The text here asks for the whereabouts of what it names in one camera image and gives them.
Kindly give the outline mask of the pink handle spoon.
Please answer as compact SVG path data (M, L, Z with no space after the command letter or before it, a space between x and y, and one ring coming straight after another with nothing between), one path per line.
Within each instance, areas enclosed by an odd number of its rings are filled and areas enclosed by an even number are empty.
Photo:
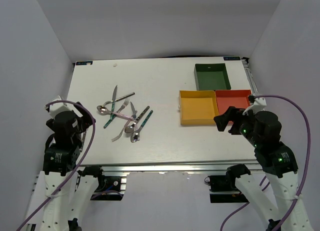
M98 105L96 107L96 109L101 115L115 115L116 117L121 118L121 119L129 120L129 121L133 121L134 120L134 118L132 116L128 116L128 115L125 115L123 113L111 111L111 110L107 109L105 106L102 106L102 105Z

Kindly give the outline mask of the teal handle knife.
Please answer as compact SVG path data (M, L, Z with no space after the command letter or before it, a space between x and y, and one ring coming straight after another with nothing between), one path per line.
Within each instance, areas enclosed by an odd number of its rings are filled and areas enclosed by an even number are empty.
M116 99L116 96L117 96L117 90L118 90L118 85L115 86L114 90L113 90L113 94L112 94L112 101L113 103L111 104L111 114L110 114L110 118L109 120L107 121L107 123L103 126L104 129L106 129L108 127L108 125L112 122L113 118L114 118L114 109L115 109L115 99Z

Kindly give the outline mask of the pink handle fork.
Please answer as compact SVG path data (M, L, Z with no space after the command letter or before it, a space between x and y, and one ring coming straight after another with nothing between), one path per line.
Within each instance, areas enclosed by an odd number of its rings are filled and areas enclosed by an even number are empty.
M111 139L112 142L115 142L117 141L122 135L123 135L123 132L125 131L125 128L131 123L131 120L128 120L125 125L123 126L122 130L120 131L120 133Z

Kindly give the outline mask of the dark handle spoon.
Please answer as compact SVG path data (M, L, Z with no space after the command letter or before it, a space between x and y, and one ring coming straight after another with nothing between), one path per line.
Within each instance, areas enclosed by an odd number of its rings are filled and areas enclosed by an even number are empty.
M133 121L133 123L130 126L127 126L124 129L124 132L126 134L130 134L135 131L137 123L140 121L140 119L145 115L145 113L150 109L150 106L148 105L141 113L140 115Z

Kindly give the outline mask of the teal handle fork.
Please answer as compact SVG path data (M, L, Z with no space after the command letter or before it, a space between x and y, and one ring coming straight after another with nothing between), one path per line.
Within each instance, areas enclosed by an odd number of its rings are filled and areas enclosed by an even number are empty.
M121 105L121 107L117 110L117 112L120 113L122 110L124 110L124 109L127 107L127 105L129 104L129 102L130 102L130 99L129 99L129 98L126 98L125 101L124 101L124 103L123 103L123 104Z

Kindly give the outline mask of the teal handle spoon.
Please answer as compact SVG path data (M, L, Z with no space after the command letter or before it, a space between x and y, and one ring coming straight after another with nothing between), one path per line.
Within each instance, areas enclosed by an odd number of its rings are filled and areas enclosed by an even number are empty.
M145 126L145 124L148 122L148 120L149 120L149 118L151 117L151 115L153 114L153 112L154 112L154 111L151 110L151 111L148 113L148 115L146 116L146 118L144 119L144 121L142 122L142 124L140 125L140 127L131 134L131 136L130 136L130 141L131 141L132 143L135 143L135 142L137 142L137 141L140 140L140 132L141 132L141 130L143 129L143 127Z

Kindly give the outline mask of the dark handle fork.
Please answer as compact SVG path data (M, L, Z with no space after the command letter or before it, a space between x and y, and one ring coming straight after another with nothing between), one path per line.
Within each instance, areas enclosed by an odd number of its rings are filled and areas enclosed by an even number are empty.
M124 96L122 96L122 97L119 97L119 98L115 99L115 102L118 102L118 101L124 100L124 99L126 99L126 98L129 98L129 97L131 97L131 96L133 96L133 95L135 95L135 94L136 94L135 92L129 93L129 94L127 94L127 95L124 95ZM106 102L103 104L103 106L106 106L106 105L111 104L111 103L113 103L113 102L114 102L114 101L112 101L112 100L106 101Z

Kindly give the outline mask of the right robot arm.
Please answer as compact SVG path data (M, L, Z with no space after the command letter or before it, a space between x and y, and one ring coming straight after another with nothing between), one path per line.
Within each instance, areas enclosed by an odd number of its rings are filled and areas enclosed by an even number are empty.
M239 190L258 214L267 231L313 230L307 211L298 191L298 164L293 151L281 139L282 125L278 116L270 111L252 110L230 106L224 114L214 117L218 131L242 135L253 147L254 155L273 190L273 204L255 182L246 165L231 166L226 172L226 186Z

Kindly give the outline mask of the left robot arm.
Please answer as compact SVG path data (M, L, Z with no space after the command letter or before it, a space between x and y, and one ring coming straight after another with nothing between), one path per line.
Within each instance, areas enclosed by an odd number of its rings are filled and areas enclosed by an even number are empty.
M94 191L106 184L99 167L79 170L86 156L80 152L82 134L89 127L95 128L96 121L80 102L72 104L75 110L69 104L56 99L45 108L51 116L46 126L53 133L44 150L44 201L33 212L43 211L42 231L82 230L82 219Z

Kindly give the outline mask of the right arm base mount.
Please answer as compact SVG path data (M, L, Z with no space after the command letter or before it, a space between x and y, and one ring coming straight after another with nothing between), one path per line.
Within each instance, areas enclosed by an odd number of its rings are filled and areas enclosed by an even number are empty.
M247 203L246 197L237 189L231 187L225 175L210 175L204 179L209 186L210 202L212 204Z

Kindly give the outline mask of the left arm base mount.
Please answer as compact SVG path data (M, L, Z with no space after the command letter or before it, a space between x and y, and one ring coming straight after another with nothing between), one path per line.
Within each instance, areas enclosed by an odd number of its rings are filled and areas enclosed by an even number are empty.
M101 168L98 188L93 192L92 201L121 201L126 191L127 173Z

